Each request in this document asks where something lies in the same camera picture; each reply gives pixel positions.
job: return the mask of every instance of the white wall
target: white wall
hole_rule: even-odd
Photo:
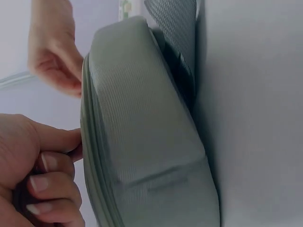
[[[85,55],[92,37],[100,27],[118,20],[118,0],[71,0],[76,21],[76,45]],[[27,71],[27,34],[30,0],[0,2],[0,79]],[[24,114],[57,128],[80,126],[80,101],[60,94],[38,79],[0,90],[0,113]],[[75,181],[80,188],[81,212],[88,227],[96,220],[84,183],[83,163],[76,163]]]

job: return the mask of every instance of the zipper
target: zipper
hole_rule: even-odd
[[[106,141],[102,141],[104,131],[100,126],[101,122],[96,120],[96,113],[101,115],[101,112],[98,109],[98,97],[90,77],[89,55],[83,63],[82,86],[81,133],[84,174],[89,199],[99,227],[124,227],[106,170],[104,157]]]

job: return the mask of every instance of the finger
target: finger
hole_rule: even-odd
[[[78,208],[82,204],[77,185],[65,173],[52,172],[31,176],[27,182],[27,189],[32,196],[39,200],[65,198],[73,201]]]
[[[79,53],[74,40],[67,38],[65,41],[53,42],[50,49],[65,63],[72,75],[82,81],[83,57]]]
[[[34,227],[14,206],[0,196],[0,225],[3,227]]]
[[[27,209],[44,223],[61,223],[64,227],[85,227],[77,206],[70,200],[54,200],[27,205]]]
[[[28,68],[45,83],[67,95],[75,96],[81,92],[79,79],[49,50],[36,50],[35,55],[30,55]]]
[[[67,153],[81,144],[80,129],[67,131],[40,124],[30,119],[29,121],[37,132],[40,150],[42,151],[51,150]]]
[[[62,172],[69,175],[72,179],[75,177],[75,166],[72,159],[58,152],[42,152],[37,160],[37,167],[43,173]]]
[[[75,150],[69,152],[68,155],[73,162],[83,159],[82,144],[80,144]]]
[[[66,75],[60,69],[49,69],[37,75],[44,82],[67,95],[73,96],[81,92],[81,82],[75,77]]]

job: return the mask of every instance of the fingernail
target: fingernail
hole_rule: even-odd
[[[45,177],[31,176],[30,182],[31,182],[35,192],[44,191],[48,187],[48,180]]]
[[[52,205],[48,202],[27,205],[27,210],[35,215],[48,213],[52,211],[52,209],[53,209]]]
[[[52,157],[50,155],[45,155],[45,153],[42,153],[41,159],[42,159],[44,168],[47,172],[54,171],[57,169],[58,163],[54,157]]]

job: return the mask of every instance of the padded panel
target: padded panel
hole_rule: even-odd
[[[219,227],[207,159],[116,191],[125,227]]]
[[[222,227],[301,227],[303,2],[209,0],[206,9],[194,119]]]
[[[108,153],[120,181],[139,181],[205,156],[144,18],[98,31],[89,69],[109,143],[100,152]]]

